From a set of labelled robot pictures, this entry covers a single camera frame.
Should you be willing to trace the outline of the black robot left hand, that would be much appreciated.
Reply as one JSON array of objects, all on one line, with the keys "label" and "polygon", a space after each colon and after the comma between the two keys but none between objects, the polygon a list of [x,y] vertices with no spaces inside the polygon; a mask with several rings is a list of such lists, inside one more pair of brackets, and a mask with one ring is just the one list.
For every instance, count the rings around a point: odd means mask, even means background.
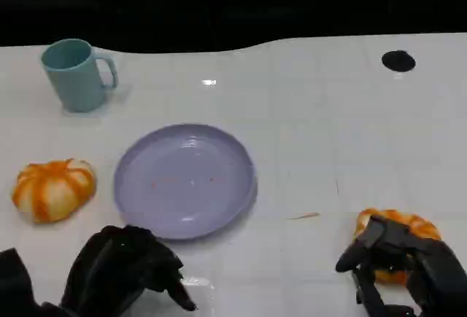
[{"label": "black robot left hand", "polygon": [[168,295],[183,310],[197,306],[182,284],[178,256],[151,231],[105,226],[70,269],[60,307],[72,316],[121,316],[144,290]]}]

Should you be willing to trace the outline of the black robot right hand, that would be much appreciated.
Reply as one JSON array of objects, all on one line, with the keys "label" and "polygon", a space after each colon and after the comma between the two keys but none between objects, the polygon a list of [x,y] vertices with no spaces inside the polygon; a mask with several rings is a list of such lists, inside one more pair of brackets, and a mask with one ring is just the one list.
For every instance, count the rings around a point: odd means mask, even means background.
[{"label": "black robot right hand", "polygon": [[386,305],[374,285],[375,271],[409,273],[406,289],[421,316],[466,315],[466,271],[443,241],[421,238],[405,225],[373,215],[336,263],[352,273],[356,302],[369,316],[414,316],[405,305]]}]

